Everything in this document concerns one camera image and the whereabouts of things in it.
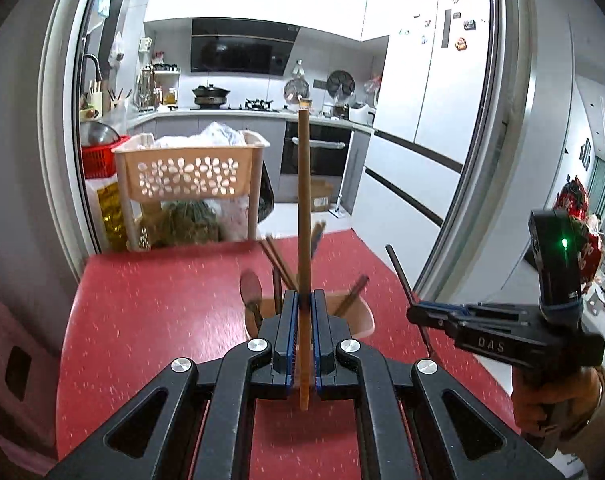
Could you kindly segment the right hand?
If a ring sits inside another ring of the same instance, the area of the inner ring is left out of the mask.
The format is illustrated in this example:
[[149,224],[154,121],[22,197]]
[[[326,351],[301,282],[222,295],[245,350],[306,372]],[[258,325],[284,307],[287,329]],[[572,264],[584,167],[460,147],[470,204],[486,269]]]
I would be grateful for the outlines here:
[[[526,434],[541,437],[554,431],[565,431],[590,418],[601,403],[604,383],[595,367],[583,367],[560,382],[536,386],[523,370],[511,372],[511,403],[516,426]],[[549,422],[545,408],[568,404],[564,422]]]

